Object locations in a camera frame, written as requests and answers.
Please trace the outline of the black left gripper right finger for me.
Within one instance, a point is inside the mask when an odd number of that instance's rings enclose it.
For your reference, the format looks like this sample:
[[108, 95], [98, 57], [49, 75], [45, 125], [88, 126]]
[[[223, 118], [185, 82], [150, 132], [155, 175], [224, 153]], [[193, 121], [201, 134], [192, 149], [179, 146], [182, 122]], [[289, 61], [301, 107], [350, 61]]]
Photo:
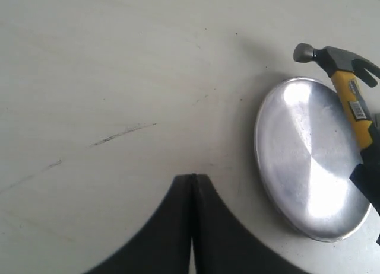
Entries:
[[305, 273], [232, 214], [206, 174], [193, 174], [191, 228], [197, 273]]

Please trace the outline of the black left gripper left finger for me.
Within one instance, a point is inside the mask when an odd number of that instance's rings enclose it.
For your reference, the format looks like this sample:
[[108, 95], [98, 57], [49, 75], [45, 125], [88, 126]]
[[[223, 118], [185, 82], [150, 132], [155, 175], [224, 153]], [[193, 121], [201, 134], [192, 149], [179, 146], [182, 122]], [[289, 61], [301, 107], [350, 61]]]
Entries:
[[144, 226], [89, 273], [188, 273], [191, 255], [193, 174], [173, 179]]

